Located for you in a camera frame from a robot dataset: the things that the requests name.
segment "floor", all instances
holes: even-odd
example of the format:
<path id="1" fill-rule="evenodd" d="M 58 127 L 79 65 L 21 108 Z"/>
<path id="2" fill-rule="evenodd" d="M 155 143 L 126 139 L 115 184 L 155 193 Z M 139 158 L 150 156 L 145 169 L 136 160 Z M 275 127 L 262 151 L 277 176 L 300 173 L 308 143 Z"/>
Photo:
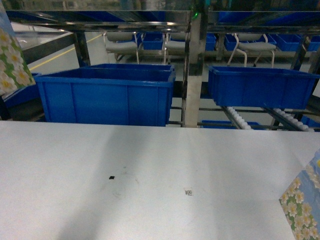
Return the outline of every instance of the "floor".
<path id="1" fill-rule="evenodd" d="M 89 51 L 89 56 L 91 60 L 91 65 L 102 64 L 108 62 L 108 57 L 106 51 L 104 50 L 104 41 L 100 33 L 97 32 L 87 32 L 86 33 L 87 46 Z M 113 54 L 109 55 L 110 63 L 115 63 L 116 60 Z M 162 64 L 163 58 L 161 56 L 140 56 L 140 63 L 142 64 Z M 203 67 L 203 81 L 208 81 L 208 66 L 226 66 L 228 59 L 223 59 L 222 61 L 215 61 L 214 58 L 208 58 L 205 60 Z M 276 59 L 275 68 L 289 69 L 291 66 L 292 59 Z M 248 66 L 252 65 L 254 62 L 253 58 L 248 59 Z M 135 56 L 124 56 L 120 63 L 136 63 Z M 182 81 L 183 79 L 183 68 L 184 60 L 182 57 L 173 57 L 171 64 L 175 66 L 176 70 L 176 81 Z M 269 68 L 271 64 L 271 59 L 262 58 L 258 62 L 258 67 Z M 240 67 L 243 66 L 243 58 L 234 58 L 231 63 L 232 66 Z M 64 48 L 54 54 L 51 54 L 41 60 L 33 62 L 28 65 L 31 72 L 48 74 L 53 72 L 59 72 L 64 70 L 76 69 L 79 67 L 76 51 L 74 46 Z M 309 70 L 310 64 L 304 62 L 301 71 L 307 72 Z M 172 106 L 181 107 L 181 99 L 174 98 Z M 201 108 L 214 108 L 216 107 L 212 99 L 201 99 Z M 241 113 L 240 114 L 247 122 L 257 122 L 261 125 L 270 125 L 273 118 L 266 113 Z M 181 120 L 181 110 L 171 109 L 170 111 L 170 121 L 180 121 Z M 223 112 L 213 112 L 213 111 L 200 111 L 198 116 L 198 122 L 202 120 L 217 120 L 217 121 L 228 121 L 228 118 Z M 170 124 L 167 127 L 179 127 L 179 125 Z"/>

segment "gray chair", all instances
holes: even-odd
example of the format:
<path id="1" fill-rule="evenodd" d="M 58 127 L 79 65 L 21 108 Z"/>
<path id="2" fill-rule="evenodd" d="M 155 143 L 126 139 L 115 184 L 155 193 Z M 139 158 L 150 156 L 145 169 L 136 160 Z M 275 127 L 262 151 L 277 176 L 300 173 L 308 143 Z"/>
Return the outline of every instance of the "gray chair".
<path id="1" fill-rule="evenodd" d="M 135 32 L 105 32 L 103 34 L 108 62 L 110 63 L 109 53 L 114 53 L 115 59 L 118 61 L 118 54 L 136 54 L 136 62 L 139 64 L 138 40 Z"/>
<path id="2" fill-rule="evenodd" d="M 183 54 L 186 46 L 186 33 L 185 32 L 174 32 L 169 35 L 166 34 L 164 43 L 164 58 L 163 63 L 166 64 L 167 58 L 170 63 L 170 52 Z"/>
<path id="3" fill-rule="evenodd" d="M 259 55 L 255 59 L 253 66 L 255 67 L 257 65 L 257 62 L 261 56 L 262 52 L 271 52 L 272 53 L 272 59 L 271 59 L 271 68 L 274 67 L 275 63 L 275 52 L 276 46 L 273 44 L 268 43 L 268 38 L 265 34 L 255 34 L 255 33 L 233 33 L 232 34 L 235 37 L 236 45 L 234 47 L 234 50 L 229 58 L 229 61 L 227 63 L 227 66 L 230 66 L 231 60 L 235 55 L 235 52 L 242 53 L 244 55 L 244 66 L 247 66 L 247 60 L 248 55 L 246 52 L 258 52 Z M 241 41 L 257 41 L 263 36 L 264 42 L 241 42 Z"/>

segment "chair leg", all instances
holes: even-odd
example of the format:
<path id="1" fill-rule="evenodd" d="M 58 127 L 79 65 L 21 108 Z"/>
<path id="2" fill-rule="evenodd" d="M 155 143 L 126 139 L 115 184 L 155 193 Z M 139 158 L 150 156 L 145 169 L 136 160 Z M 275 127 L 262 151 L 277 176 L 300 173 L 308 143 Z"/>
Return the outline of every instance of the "chair leg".
<path id="1" fill-rule="evenodd" d="M 237 50 L 237 46 L 233 49 L 233 52 L 231 53 L 231 56 L 230 56 L 230 58 L 229 58 L 229 61 L 228 61 L 228 63 L 226 64 L 228 67 L 230 66 L 231 60 L 232 60 L 232 58 L 234 57 L 236 50 Z"/>
<path id="2" fill-rule="evenodd" d="M 109 57 L 109 52 L 106 51 L 106 56 L 108 57 L 108 64 L 110 63 L 110 57 Z"/>
<path id="3" fill-rule="evenodd" d="M 167 48 L 164 48 L 163 64 L 166 65 L 167 61 Z"/>
<path id="4" fill-rule="evenodd" d="M 274 64 L 275 64 L 275 52 L 271 51 L 271 53 L 272 53 L 271 68 L 273 69 L 274 68 Z"/>
<path id="5" fill-rule="evenodd" d="M 139 63 L 139 53 L 138 53 L 138 50 L 135 51 L 135 54 L 136 54 L 136 62 L 137 62 L 138 64 L 140 64 L 140 63 Z"/>
<path id="6" fill-rule="evenodd" d="M 255 59 L 255 61 L 254 61 L 254 63 L 253 63 L 253 66 L 254 66 L 254 67 L 257 66 L 257 62 L 258 62 L 260 56 L 261 56 L 261 52 L 260 52 L 259 55 L 256 57 L 256 59 Z"/>
<path id="7" fill-rule="evenodd" d="M 237 49 L 238 52 L 242 53 L 244 55 L 244 67 L 247 67 L 247 61 L 248 61 L 248 55 L 245 51 L 242 51 L 240 49 Z"/>

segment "qr code sticker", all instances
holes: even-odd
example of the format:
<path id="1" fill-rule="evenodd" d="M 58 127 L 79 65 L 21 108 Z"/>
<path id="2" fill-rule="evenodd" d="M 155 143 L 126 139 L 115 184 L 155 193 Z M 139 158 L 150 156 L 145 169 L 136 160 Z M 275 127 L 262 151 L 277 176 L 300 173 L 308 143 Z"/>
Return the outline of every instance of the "qr code sticker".
<path id="1" fill-rule="evenodd" d="M 185 195 L 193 196 L 193 191 L 191 187 L 185 187 L 184 192 L 185 192 Z"/>

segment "white table surface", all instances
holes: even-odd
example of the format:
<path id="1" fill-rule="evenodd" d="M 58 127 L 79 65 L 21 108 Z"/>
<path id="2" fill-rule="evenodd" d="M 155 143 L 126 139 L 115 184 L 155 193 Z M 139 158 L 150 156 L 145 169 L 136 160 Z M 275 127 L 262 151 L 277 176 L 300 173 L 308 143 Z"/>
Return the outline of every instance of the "white table surface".
<path id="1" fill-rule="evenodd" d="M 1 240 L 293 240 L 278 199 L 320 133 L 0 121 L 0 142 Z"/>

